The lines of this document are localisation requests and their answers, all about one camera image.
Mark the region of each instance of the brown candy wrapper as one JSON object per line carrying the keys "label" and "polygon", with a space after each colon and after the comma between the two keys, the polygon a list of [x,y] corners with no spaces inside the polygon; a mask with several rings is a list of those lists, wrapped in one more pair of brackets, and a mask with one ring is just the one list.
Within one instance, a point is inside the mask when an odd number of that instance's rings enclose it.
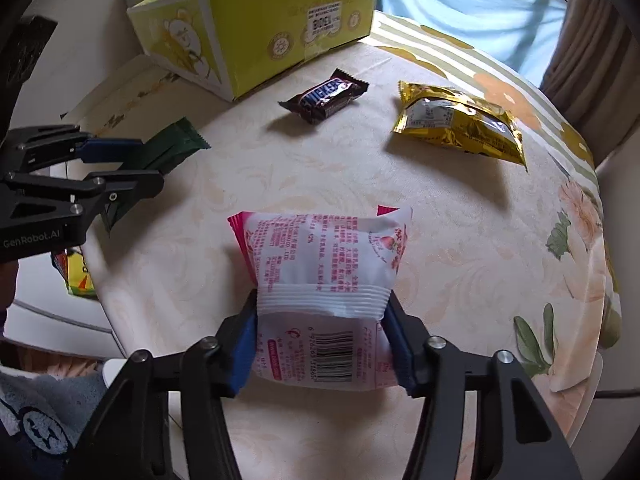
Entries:
{"label": "brown candy wrapper", "polygon": [[527,167],[522,132],[501,106],[455,88],[398,83],[402,113],[394,132]]}
{"label": "brown candy wrapper", "polygon": [[306,122],[317,124],[360,97],[368,88],[369,83],[337,68],[327,81],[278,104]]}

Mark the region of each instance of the metal bolt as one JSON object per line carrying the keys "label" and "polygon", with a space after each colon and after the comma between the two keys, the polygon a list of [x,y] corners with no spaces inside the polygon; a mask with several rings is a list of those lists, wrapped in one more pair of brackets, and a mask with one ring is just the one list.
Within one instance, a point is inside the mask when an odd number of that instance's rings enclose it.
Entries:
{"label": "metal bolt", "polygon": [[444,348],[447,345],[447,340],[439,335],[432,335],[427,339],[427,345],[437,350]]}
{"label": "metal bolt", "polygon": [[220,343],[218,343],[218,340],[212,335],[203,337],[198,344],[200,345],[200,348],[202,348],[203,350],[217,350],[220,346]]}
{"label": "metal bolt", "polygon": [[131,357],[129,359],[131,359],[135,363],[143,363],[150,357],[151,352],[149,352],[149,350],[136,350],[135,352],[133,352],[133,354],[131,354]]}
{"label": "metal bolt", "polygon": [[508,350],[498,350],[498,361],[508,365],[513,362],[513,354]]}

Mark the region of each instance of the tablecloth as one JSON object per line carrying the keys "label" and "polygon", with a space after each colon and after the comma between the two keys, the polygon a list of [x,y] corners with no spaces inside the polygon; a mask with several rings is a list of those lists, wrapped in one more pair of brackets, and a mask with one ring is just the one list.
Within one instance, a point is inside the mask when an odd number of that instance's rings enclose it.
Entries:
{"label": "tablecloth", "polygon": [[[277,105],[337,66],[370,82],[349,107],[310,126]],[[380,203],[409,204],[414,224],[394,287],[405,309],[464,351],[511,349],[569,430],[598,338],[616,338],[611,321],[599,336],[603,313],[615,320],[619,301],[590,154],[537,89],[454,38],[378,12],[369,38],[236,104],[158,67],[114,78],[65,120],[148,139],[185,116],[211,145],[110,235],[99,220],[89,231],[86,262],[127,352],[184,350],[239,310],[252,285],[229,215],[363,216]],[[455,84],[512,110],[529,171],[391,134],[399,79]],[[225,404],[241,472],[262,480],[397,478],[420,409],[398,387],[333,392],[258,378]],[[470,403],[460,478],[471,467],[474,417]]]}

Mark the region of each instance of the cartoon bear illustration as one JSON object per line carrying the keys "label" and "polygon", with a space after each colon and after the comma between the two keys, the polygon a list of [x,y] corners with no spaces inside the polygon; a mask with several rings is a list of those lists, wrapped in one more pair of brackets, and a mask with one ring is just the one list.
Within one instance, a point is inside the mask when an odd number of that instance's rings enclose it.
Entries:
{"label": "cartoon bear illustration", "polygon": [[173,40],[168,42],[173,47],[172,50],[183,50],[183,52],[175,52],[179,64],[185,65],[187,70],[204,79],[217,80],[207,59],[202,55],[200,38],[193,28],[193,20],[187,10],[178,9],[175,19],[164,20],[164,29]]}

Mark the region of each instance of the pink and white snack package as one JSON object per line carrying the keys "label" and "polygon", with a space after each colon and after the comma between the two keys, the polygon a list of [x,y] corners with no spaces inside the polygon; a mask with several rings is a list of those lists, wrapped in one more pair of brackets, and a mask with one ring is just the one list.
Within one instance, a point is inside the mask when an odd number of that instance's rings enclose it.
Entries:
{"label": "pink and white snack package", "polygon": [[257,284],[254,371],[293,386],[394,386],[380,326],[412,209],[378,216],[241,212],[229,218]]}

